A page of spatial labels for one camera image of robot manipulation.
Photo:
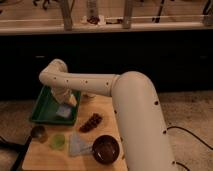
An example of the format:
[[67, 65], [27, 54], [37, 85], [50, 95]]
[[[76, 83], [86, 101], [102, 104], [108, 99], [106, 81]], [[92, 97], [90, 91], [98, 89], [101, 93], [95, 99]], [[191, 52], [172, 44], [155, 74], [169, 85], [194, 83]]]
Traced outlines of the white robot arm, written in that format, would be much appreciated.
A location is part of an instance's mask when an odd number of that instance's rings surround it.
[[128, 171], [178, 171], [158, 95], [143, 73], [74, 74], [54, 59], [39, 80], [55, 92], [71, 89], [112, 98]]

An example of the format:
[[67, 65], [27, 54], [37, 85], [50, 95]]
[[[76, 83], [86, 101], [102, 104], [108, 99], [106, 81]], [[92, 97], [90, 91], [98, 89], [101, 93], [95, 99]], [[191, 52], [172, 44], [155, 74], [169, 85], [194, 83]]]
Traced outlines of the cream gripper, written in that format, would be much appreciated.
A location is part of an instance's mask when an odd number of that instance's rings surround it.
[[59, 104], [65, 103], [72, 107], [77, 105], [77, 100], [69, 89], [52, 89], [51, 93]]

